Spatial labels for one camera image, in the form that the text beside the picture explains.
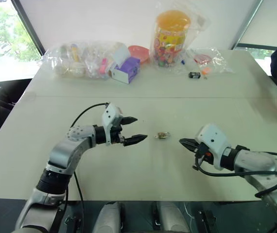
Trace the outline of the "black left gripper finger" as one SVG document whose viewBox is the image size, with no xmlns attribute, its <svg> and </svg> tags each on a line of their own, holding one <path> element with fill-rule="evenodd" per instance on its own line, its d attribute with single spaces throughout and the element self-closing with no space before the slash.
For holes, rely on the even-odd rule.
<svg viewBox="0 0 277 233">
<path fill-rule="evenodd" d="M 148 135 L 145 135 L 145 134 L 136 134 L 136 135 L 133 135 L 133 136 L 131 136 L 129 138 L 124 138 L 122 144 L 125 147 L 126 146 L 130 146 L 130 145 L 134 145 L 134 144 L 137 144 L 137 143 L 143 141 L 147 137 L 148 137 Z"/>
<path fill-rule="evenodd" d="M 123 117 L 121 120 L 121 125 L 128 125 L 128 124 L 132 124 L 134 122 L 136 122 L 138 119 L 132 116 L 126 116 Z"/>
</svg>

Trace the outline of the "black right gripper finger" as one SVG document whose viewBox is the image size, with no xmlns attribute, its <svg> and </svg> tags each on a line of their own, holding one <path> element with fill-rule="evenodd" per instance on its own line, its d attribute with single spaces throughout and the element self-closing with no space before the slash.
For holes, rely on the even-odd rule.
<svg viewBox="0 0 277 233">
<path fill-rule="evenodd" d="M 196 153 L 198 149 L 198 144 L 197 143 L 182 143 L 182 145 L 189 151 Z"/>
<path fill-rule="evenodd" d="M 198 143 L 195 139 L 191 138 L 182 138 L 179 140 L 180 144 L 182 144 L 184 147 L 198 147 Z"/>
</svg>

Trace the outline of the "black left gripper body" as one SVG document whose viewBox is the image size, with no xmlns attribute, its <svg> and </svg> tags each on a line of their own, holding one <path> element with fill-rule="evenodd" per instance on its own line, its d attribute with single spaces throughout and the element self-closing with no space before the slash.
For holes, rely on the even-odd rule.
<svg viewBox="0 0 277 233">
<path fill-rule="evenodd" d="M 111 144 L 116 144 L 116 143 L 121 143 L 124 144 L 125 142 L 125 138 L 122 135 L 122 120 L 123 117 L 120 117 L 118 119 L 116 119 L 113 124 L 112 127 L 110 128 L 110 142 Z"/>
</svg>

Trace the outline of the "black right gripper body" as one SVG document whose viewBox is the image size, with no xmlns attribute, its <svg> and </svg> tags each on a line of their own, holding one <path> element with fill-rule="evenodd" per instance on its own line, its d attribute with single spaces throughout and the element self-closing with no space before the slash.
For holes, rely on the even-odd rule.
<svg viewBox="0 0 277 233">
<path fill-rule="evenodd" d="M 206 144 L 200 143 L 195 150 L 195 165 L 194 168 L 198 168 L 203 162 L 207 162 L 210 165 L 214 163 L 213 154 L 209 151 L 209 148 Z"/>
</svg>

